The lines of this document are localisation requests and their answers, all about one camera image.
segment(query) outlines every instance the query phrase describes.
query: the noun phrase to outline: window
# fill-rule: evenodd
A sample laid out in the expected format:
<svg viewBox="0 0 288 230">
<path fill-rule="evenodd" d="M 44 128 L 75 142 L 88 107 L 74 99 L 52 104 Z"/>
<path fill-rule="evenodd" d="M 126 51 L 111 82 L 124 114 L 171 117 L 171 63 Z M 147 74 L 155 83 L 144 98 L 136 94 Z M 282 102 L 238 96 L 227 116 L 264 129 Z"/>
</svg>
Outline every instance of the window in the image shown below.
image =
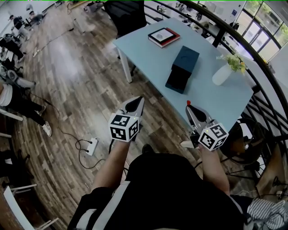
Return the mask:
<svg viewBox="0 0 288 230">
<path fill-rule="evenodd" d="M 262 31 L 259 36 L 255 39 L 255 41 L 253 41 L 252 43 L 252 47 L 258 51 L 262 45 L 269 39 L 269 37 L 267 36 L 267 34 Z"/>
<path fill-rule="evenodd" d="M 255 23 L 252 22 L 251 26 L 249 27 L 249 29 L 246 31 L 245 35 L 243 36 L 243 38 L 247 41 L 247 42 L 251 42 L 252 39 L 255 37 L 256 34 L 258 34 L 260 30 L 260 27 Z"/>
<path fill-rule="evenodd" d="M 286 26 L 284 23 L 280 27 L 280 29 L 275 34 L 275 38 L 279 42 L 281 46 L 284 46 L 286 42 L 288 41 L 288 26 Z"/>
<path fill-rule="evenodd" d="M 255 16 L 257 10 L 259 9 L 262 1 L 247 1 L 244 8 L 253 16 Z"/>
<path fill-rule="evenodd" d="M 248 14 L 242 11 L 237 19 L 237 22 L 239 23 L 237 32 L 242 35 L 251 21 L 252 18 L 250 18 Z"/>
<path fill-rule="evenodd" d="M 264 46 L 264 48 L 259 52 L 259 54 L 265 61 L 269 61 L 278 51 L 278 46 L 273 40 L 270 40 L 267 45 Z"/>
<path fill-rule="evenodd" d="M 263 2 L 256 14 L 256 18 L 271 32 L 271 34 L 274 34 L 283 22 L 265 2 Z"/>
</svg>

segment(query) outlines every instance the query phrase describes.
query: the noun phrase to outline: hand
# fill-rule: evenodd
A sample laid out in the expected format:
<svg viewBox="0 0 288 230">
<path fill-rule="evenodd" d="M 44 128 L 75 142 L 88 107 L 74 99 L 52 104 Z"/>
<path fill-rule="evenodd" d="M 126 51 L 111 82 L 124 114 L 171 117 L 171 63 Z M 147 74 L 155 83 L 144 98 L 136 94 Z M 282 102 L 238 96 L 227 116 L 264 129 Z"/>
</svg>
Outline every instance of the hand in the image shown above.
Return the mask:
<svg viewBox="0 0 288 230">
<path fill-rule="evenodd" d="M 213 150 L 213 151 L 210 151 L 208 150 L 207 148 L 205 148 L 202 144 L 199 143 L 199 150 L 200 152 L 203 154 L 203 153 L 209 153 L 209 154 L 217 154 L 217 151 L 216 150 Z"/>
</svg>

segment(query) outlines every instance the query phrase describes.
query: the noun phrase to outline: book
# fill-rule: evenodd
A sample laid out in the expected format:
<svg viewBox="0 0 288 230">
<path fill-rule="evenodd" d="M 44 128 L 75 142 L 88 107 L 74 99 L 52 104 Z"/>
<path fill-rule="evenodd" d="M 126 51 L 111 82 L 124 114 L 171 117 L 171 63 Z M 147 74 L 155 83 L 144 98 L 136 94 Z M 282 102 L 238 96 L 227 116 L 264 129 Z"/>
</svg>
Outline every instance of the book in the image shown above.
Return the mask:
<svg viewBox="0 0 288 230">
<path fill-rule="evenodd" d="M 180 35 L 169 28 L 161 28 L 160 30 L 148 34 L 148 39 L 161 48 L 178 40 L 179 38 Z"/>
</svg>

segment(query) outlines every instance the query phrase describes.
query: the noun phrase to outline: shoe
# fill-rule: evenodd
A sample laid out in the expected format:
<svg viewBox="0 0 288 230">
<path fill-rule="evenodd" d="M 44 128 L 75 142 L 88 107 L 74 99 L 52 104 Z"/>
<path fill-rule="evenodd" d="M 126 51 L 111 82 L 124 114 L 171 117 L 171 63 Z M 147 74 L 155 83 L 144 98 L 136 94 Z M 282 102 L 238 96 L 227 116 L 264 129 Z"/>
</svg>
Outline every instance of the shoe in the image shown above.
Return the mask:
<svg viewBox="0 0 288 230">
<path fill-rule="evenodd" d="M 24 59 L 24 57 L 25 55 L 23 55 L 23 57 L 18 60 L 18 63 L 20 63 Z"/>
<path fill-rule="evenodd" d="M 48 121 L 45 122 L 45 125 L 43 125 L 42 128 L 45 131 L 45 133 L 47 134 L 47 136 L 50 137 L 52 135 L 52 129 L 51 129 Z"/>
<path fill-rule="evenodd" d="M 36 111 L 39 116 L 42 116 L 43 112 L 46 110 L 46 106 L 42 106 L 41 111 Z"/>
<path fill-rule="evenodd" d="M 149 144 L 144 145 L 142 148 L 142 154 L 151 154 L 151 153 L 155 153 L 151 145 Z"/>
</svg>

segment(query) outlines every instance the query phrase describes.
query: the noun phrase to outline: dark clothing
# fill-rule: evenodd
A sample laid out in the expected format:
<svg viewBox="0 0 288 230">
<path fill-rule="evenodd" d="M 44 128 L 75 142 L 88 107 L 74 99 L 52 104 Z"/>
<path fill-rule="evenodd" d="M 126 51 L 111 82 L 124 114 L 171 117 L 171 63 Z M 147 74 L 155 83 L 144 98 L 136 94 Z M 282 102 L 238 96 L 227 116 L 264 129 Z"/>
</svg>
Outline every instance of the dark clothing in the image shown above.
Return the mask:
<svg viewBox="0 0 288 230">
<path fill-rule="evenodd" d="M 243 229 L 233 201 L 203 181 L 184 157 L 143 154 L 131 163 L 126 180 L 130 183 L 105 230 Z M 113 190 L 104 187 L 84 195 L 68 230 L 76 228 L 88 209 L 97 209 L 86 228 L 91 230 L 112 195 Z"/>
<path fill-rule="evenodd" d="M 25 117 L 31 118 L 41 126 L 45 125 L 44 119 L 35 112 L 41 111 L 42 106 L 32 102 L 31 100 L 22 98 L 20 89 L 16 86 L 13 86 L 12 99 L 7 107 Z"/>
<path fill-rule="evenodd" d="M 20 18 L 19 18 L 19 17 L 15 17 L 15 18 L 13 19 L 13 23 L 14 23 L 14 26 L 15 26 L 15 28 L 16 28 L 17 30 L 19 30 L 19 29 L 23 26 L 23 24 L 22 24 L 22 22 L 20 21 Z"/>
<path fill-rule="evenodd" d="M 3 46 L 7 48 L 9 51 L 13 52 L 18 57 L 18 60 L 20 60 L 24 56 L 23 53 L 20 51 L 19 47 L 17 46 L 17 44 L 12 40 L 6 42 L 5 44 L 3 44 Z"/>
</svg>

